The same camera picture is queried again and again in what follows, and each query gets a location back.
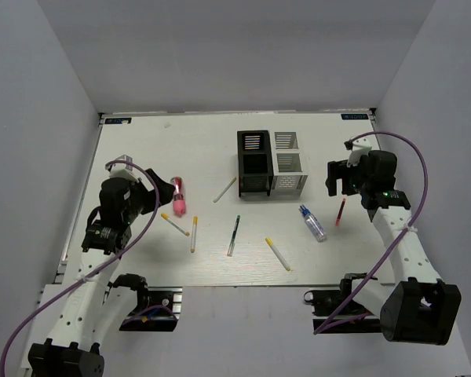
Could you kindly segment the pink tube of crayons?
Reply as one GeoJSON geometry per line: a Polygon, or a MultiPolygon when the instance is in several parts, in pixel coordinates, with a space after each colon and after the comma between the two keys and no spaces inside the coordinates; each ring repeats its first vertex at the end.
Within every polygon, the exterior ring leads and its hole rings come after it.
{"type": "Polygon", "coordinates": [[[184,197],[184,182],[181,177],[172,177],[170,184],[173,191],[173,212],[176,216],[182,217],[186,213],[186,202],[184,197]]]}

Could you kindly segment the white pen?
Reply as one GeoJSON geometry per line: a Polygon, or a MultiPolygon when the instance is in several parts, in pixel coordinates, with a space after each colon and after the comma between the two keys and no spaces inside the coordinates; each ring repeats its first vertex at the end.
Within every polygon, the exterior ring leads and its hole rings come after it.
{"type": "Polygon", "coordinates": [[[221,192],[213,199],[213,203],[217,203],[223,195],[234,185],[237,181],[237,177],[233,177],[232,180],[221,190],[221,192]]]}

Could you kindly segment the blue cap spray bottle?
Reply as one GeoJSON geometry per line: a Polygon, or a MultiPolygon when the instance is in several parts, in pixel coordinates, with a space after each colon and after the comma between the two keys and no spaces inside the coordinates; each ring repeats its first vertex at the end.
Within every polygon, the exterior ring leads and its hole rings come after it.
{"type": "Polygon", "coordinates": [[[318,243],[321,243],[327,239],[327,234],[323,226],[319,223],[317,218],[310,212],[310,210],[305,206],[301,205],[299,207],[301,216],[304,219],[306,226],[308,227],[311,234],[314,236],[318,243]]]}

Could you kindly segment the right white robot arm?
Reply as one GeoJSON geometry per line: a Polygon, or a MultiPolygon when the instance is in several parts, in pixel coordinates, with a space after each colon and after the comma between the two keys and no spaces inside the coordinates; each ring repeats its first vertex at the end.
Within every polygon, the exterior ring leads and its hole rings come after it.
{"type": "Polygon", "coordinates": [[[353,152],[347,160],[327,165],[326,187],[337,184],[347,196],[358,194],[378,231],[394,275],[395,286],[380,285],[371,273],[349,273],[341,280],[339,305],[348,313],[364,308],[380,322],[390,342],[443,346],[450,338],[462,299],[458,287],[446,284],[432,267],[410,226],[411,205],[395,188],[397,157],[391,152],[353,152]]]}

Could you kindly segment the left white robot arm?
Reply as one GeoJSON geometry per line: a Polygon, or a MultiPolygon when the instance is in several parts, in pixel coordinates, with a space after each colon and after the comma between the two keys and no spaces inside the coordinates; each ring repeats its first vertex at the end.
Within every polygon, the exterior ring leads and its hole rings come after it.
{"type": "Polygon", "coordinates": [[[46,340],[32,344],[28,352],[34,376],[101,376],[100,348],[106,333],[120,328],[131,313],[149,307],[144,277],[112,276],[123,252],[138,241],[131,232],[133,222],[141,215],[155,215],[173,199],[170,183],[152,169],[143,174],[151,190],[126,168],[112,167],[101,184],[100,204],[87,219],[75,282],[62,292],[66,302],[46,340]]]}

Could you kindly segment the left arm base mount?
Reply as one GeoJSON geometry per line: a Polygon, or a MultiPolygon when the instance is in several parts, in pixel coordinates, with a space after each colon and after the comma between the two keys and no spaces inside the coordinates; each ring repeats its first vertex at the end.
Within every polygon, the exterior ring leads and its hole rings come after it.
{"type": "Polygon", "coordinates": [[[173,332],[181,315],[181,287],[150,287],[148,299],[122,322],[124,332],[173,332]]]}

